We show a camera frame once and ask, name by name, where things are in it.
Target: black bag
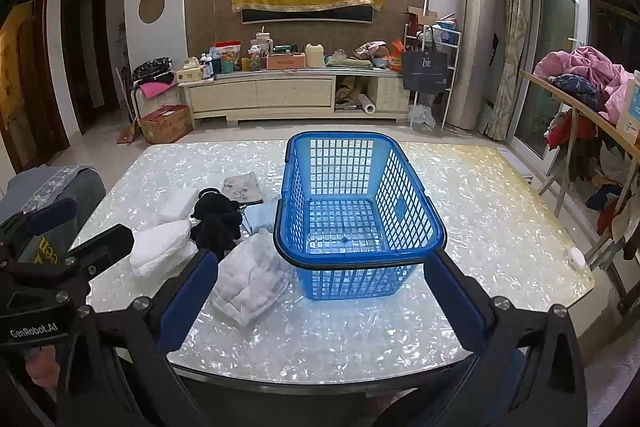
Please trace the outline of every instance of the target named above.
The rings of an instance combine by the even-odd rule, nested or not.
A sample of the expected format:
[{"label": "black bag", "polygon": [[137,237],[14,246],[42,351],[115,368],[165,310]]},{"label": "black bag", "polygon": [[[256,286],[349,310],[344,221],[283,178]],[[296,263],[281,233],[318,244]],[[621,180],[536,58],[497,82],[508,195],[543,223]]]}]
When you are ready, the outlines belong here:
[{"label": "black bag", "polygon": [[436,51],[432,30],[430,51],[402,52],[402,85],[411,91],[438,94],[447,89],[447,84],[447,55]]},{"label": "black bag", "polygon": [[171,59],[169,57],[155,58],[140,64],[133,70],[133,81],[138,84],[146,82],[164,82],[171,84],[174,81],[174,74],[171,71]]}]

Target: metal bolt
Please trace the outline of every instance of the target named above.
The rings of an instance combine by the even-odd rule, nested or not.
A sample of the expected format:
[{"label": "metal bolt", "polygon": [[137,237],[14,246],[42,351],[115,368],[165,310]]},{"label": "metal bolt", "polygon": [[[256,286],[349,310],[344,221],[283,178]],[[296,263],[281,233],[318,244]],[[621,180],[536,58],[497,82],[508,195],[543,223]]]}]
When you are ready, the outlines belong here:
[{"label": "metal bolt", "polygon": [[65,292],[64,290],[58,292],[56,294],[56,302],[58,304],[64,304],[65,302],[67,302],[69,300],[69,293]]},{"label": "metal bolt", "polygon": [[89,313],[91,313],[91,308],[89,308],[89,306],[80,306],[77,310],[76,313],[78,313],[78,317],[80,317],[81,319],[84,319]]},{"label": "metal bolt", "polygon": [[133,307],[138,311],[146,310],[149,308],[149,304],[151,304],[149,297],[138,297],[133,301]]},{"label": "metal bolt", "polygon": [[507,297],[494,297],[494,306],[499,310],[508,310],[511,308],[511,302]]},{"label": "metal bolt", "polygon": [[558,316],[558,317],[566,317],[566,314],[568,313],[566,308],[564,306],[561,306],[560,304],[557,304],[556,306],[554,306],[554,313]]}]

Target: tissue box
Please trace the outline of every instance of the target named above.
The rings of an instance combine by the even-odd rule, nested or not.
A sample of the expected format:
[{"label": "tissue box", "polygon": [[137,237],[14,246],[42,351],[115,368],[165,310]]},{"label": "tissue box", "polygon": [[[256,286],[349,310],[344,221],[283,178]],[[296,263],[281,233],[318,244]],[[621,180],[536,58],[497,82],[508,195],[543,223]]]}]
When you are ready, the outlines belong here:
[{"label": "tissue box", "polygon": [[178,80],[178,84],[202,80],[202,68],[198,66],[196,68],[178,70],[175,72],[175,78]]},{"label": "tissue box", "polygon": [[191,132],[189,107],[165,105],[140,120],[147,143],[173,143]]}]

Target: doorway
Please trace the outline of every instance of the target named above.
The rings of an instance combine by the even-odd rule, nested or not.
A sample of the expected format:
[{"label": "doorway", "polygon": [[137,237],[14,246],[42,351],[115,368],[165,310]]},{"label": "doorway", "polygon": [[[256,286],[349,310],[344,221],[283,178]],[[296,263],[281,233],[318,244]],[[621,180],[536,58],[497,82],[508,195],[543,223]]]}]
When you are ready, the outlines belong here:
[{"label": "doorway", "polygon": [[[583,46],[587,41],[589,12],[589,0],[533,0],[524,70],[532,72],[549,52],[571,52]],[[546,89],[523,81],[507,142],[541,174],[549,174],[559,150],[548,149],[546,128],[556,113],[567,109]]]},{"label": "doorway", "polygon": [[66,81],[80,132],[105,112],[119,110],[105,0],[61,0],[60,25]]},{"label": "doorway", "polygon": [[18,0],[0,30],[0,132],[15,172],[69,147],[49,70],[47,0]]}]

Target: white round object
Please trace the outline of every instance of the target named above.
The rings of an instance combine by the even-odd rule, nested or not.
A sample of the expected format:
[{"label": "white round object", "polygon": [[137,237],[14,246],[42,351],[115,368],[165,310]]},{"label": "white round object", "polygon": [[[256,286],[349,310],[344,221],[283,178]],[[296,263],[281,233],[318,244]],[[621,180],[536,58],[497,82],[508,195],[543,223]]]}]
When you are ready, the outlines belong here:
[{"label": "white round object", "polygon": [[584,269],[587,268],[587,261],[585,261],[580,248],[570,248],[567,252],[567,256],[569,257],[569,264],[577,272],[583,272]]}]

